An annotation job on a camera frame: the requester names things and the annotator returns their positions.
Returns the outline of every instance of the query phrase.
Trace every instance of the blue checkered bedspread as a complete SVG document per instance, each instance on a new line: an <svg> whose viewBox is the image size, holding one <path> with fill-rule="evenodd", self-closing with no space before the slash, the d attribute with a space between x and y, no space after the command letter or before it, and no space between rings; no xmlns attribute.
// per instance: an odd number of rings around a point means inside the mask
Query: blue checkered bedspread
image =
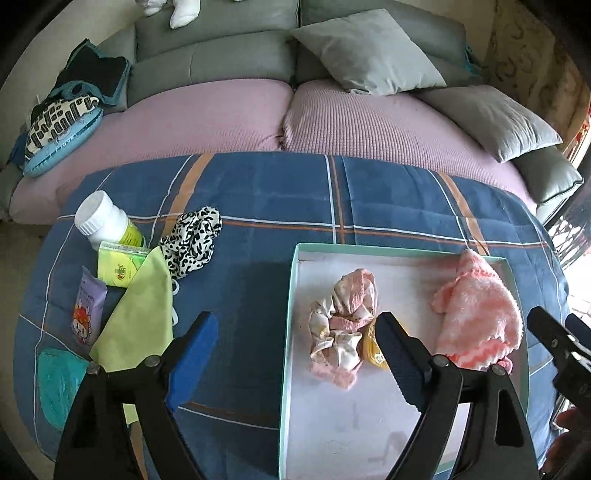
<svg viewBox="0 0 591 480"><path fill-rule="evenodd" d="M202 310L220 339L192 401L176 419L211 479L277 476L285 317L294 247L300 242L377 245L505 257L524 312L542 305L563 320L568 286L544 228L515 196L473 180L358 158L232 153L150 160L86 177L71 195L37 259L19 316L14 389L21 417L54 459L60 432L40 409L35 380L45 348L81 353L70 332L82 265L96 252L73 214L103 189L156 246L166 222L205 205L223 218L213 259L180 282L174 297L182 335ZM110 288L103 318L122 290ZM527 335L527 415L539 459L551 442L555 391L549 353ZM151 477L156 477L148 461Z"/></svg>

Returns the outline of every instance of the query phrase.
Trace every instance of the pink blanket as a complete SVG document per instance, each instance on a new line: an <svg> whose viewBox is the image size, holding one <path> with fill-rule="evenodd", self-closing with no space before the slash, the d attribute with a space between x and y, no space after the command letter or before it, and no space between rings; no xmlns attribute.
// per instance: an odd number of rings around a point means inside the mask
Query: pink blanket
<svg viewBox="0 0 591 480"><path fill-rule="evenodd" d="M285 116L288 151L376 158L478 180L535 202L511 162L495 161L449 118L409 93L351 95L332 80L301 85Z"/></svg>
<svg viewBox="0 0 591 480"><path fill-rule="evenodd" d="M107 115L78 150L36 179L23 179L10 204L17 223L54 223L84 177L149 158L202 152L280 150L293 97L277 80L224 80L159 93Z"/></svg>

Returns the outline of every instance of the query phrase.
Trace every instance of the pink towel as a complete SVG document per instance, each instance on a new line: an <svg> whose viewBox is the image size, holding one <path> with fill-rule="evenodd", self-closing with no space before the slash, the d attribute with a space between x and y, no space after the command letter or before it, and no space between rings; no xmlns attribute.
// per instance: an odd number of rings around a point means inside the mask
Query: pink towel
<svg viewBox="0 0 591 480"><path fill-rule="evenodd" d="M444 314L437 353L462 368L481 369L498 362L511 372L506 356L521 344L521 314L484 258L464 250L456 279L437 291L431 307Z"/></svg>

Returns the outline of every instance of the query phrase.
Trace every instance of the purple snack bag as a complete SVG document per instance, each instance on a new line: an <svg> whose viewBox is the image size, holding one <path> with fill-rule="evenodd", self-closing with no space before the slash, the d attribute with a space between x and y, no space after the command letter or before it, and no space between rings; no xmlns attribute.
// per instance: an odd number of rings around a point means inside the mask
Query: purple snack bag
<svg viewBox="0 0 591 480"><path fill-rule="evenodd" d="M91 347L99 337L106 296L107 285L83 266L72 318L72 331L79 344Z"/></svg>

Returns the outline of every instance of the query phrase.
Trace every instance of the wall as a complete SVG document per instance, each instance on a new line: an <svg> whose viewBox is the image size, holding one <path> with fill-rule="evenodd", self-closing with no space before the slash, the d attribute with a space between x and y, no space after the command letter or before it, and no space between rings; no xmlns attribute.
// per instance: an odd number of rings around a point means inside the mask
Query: wall
<svg viewBox="0 0 591 480"><path fill-rule="evenodd" d="M495 0L401 1L463 23L470 46L484 59ZM36 36L0 89L0 167L36 103L35 96L45 98L74 47L84 38L100 43L140 15L134 0L73 0Z"/></svg>
<svg viewBox="0 0 591 480"><path fill-rule="evenodd" d="M134 0L73 0L33 39L0 89L0 167L35 96L43 100L49 93L70 52L85 38L102 42L141 13Z"/></svg>

